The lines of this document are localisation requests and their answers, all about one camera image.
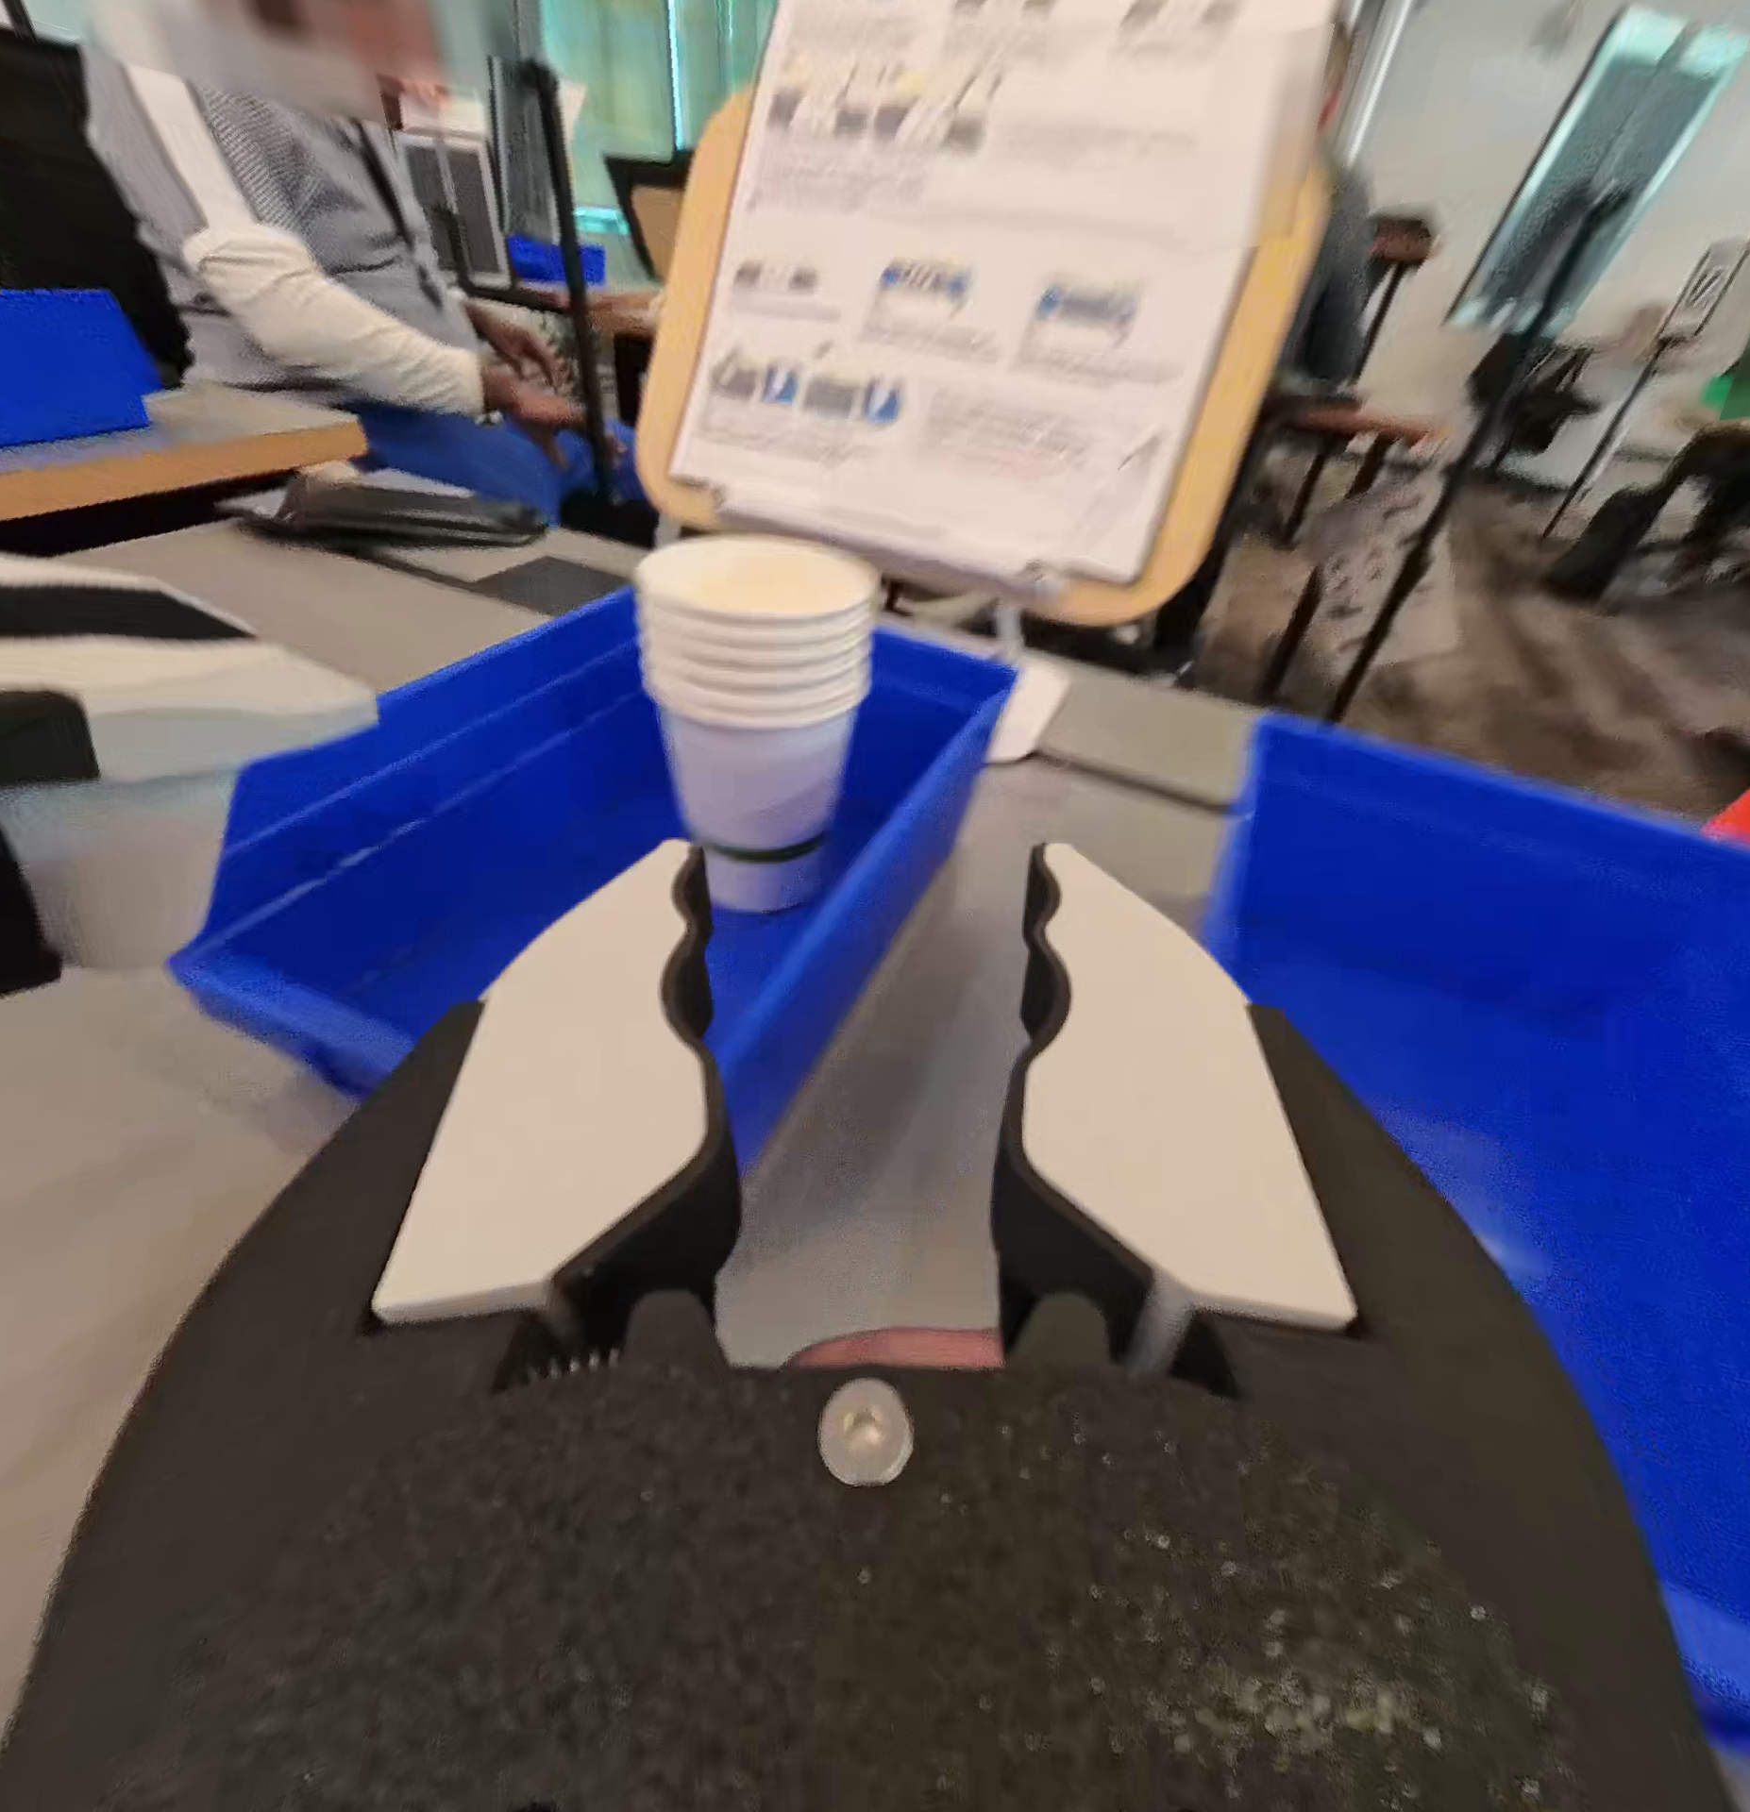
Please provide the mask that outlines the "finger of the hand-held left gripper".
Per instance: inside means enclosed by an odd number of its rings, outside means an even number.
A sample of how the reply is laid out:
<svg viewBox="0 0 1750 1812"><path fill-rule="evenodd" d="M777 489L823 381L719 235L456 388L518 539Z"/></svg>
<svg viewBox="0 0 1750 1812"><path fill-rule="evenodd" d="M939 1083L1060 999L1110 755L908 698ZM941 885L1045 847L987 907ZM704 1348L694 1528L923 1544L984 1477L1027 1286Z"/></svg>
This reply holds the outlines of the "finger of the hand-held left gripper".
<svg viewBox="0 0 1750 1812"><path fill-rule="evenodd" d="M241 773L377 720L257 638L0 639L0 833L69 968L154 968L201 929Z"/></svg>
<svg viewBox="0 0 1750 1812"><path fill-rule="evenodd" d="M161 582L92 565L0 555L0 639L253 641L253 632Z"/></svg>

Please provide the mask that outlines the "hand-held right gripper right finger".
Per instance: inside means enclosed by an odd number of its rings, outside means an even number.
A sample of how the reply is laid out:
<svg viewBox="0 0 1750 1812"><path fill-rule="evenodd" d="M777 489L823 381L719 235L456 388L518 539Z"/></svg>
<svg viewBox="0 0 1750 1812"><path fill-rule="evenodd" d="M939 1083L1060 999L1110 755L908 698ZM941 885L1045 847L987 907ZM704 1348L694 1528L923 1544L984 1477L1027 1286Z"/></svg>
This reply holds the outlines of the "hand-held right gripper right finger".
<svg viewBox="0 0 1750 1812"><path fill-rule="evenodd" d="M990 1188L1003 1358L1164 1378L1201 1318L1350 1333L1240 983L1071 843L1027 858L1023 948Z"/></svg>

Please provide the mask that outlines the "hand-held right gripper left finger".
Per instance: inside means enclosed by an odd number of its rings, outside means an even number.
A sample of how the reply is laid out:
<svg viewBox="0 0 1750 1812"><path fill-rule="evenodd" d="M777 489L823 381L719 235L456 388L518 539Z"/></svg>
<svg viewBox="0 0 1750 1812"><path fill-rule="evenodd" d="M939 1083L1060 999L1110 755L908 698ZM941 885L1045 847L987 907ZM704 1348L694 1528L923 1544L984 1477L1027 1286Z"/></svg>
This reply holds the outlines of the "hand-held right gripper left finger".
<svg viewBox="0 0 1750 1812"><path fill-rule="evenodd" d="M707 1050L704 858L663 842L539 931L480 991L377 1325L526 1316L590 1355L649 1298L707 1325L741 1176Z"/></svg>

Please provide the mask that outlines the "blue plastic bin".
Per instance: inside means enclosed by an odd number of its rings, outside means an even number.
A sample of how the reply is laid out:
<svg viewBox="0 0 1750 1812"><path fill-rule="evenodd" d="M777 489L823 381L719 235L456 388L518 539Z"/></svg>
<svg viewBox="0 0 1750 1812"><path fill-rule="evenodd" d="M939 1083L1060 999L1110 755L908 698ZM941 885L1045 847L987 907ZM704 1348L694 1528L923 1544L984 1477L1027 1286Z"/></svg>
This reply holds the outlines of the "blue plastic bin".
<svg viewBox="0 0 1750 1812"><path fill-rule="evenodd" d="M158 368L105 291L0 291L0 451L149 428Z"/></svg>
<svg viewBox="0 0 1750 1812"><path fill-rule="evenodd" d="M1750 847L1266 718L1205 940L1529 1303L1750 1753Z"/></svg>
<svg viewBox="0 0 1750 1812"><path fill-rule="evenodd" d="M1014 672L877 632L823 887L707 944L750 1168L954 848ZM203 929L171 973L222 1024L367 1097L438 1017L681 832L628 591L408 685L235 784Z"/></svg>

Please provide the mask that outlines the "stack of white paper cups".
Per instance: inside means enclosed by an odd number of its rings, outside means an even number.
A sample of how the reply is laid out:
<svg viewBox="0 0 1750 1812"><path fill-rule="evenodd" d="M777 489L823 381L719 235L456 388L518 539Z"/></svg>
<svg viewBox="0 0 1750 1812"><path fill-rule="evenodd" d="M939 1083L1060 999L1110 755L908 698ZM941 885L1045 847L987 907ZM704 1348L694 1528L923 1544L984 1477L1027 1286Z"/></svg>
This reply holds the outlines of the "stack of white paper cups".
<svg viewBox="0 0 1750 1812"><path fill-rule="evenodd" d="M637 565L641 685L713 907L765 916L817 892L882 593L867 561L765 533Z"/></svg>

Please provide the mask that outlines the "wooden table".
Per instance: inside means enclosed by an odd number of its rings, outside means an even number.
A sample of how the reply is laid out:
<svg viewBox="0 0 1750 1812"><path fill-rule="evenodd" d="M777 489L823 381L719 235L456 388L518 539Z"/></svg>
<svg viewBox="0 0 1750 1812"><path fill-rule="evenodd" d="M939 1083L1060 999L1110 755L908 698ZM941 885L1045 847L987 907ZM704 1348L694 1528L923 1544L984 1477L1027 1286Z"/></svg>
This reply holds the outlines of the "wooden table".
<svg viewBox="0 0 1750 1812"><path fill-rule="evenodd" d="M268 482L308 467L367 454L355 415L215 384L144 398L147 421L53 442L0 451L0 530L5 526Z"/></svg>

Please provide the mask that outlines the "dark grey bag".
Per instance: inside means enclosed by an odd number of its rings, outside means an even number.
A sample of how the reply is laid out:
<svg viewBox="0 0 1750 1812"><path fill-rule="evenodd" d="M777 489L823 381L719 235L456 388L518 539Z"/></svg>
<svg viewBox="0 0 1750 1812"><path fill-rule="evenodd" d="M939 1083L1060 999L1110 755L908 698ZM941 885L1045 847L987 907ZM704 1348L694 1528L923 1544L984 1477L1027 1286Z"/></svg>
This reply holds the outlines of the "dark grey bag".
<svg viewBox="0 0 1750 1812"><path fill-rule="evenodd" d="M530 504L452 487L389 487L351 469L303 472L275 493L229 496L218 512L268 539L317 546L519 549L548 533Z"/></svg>

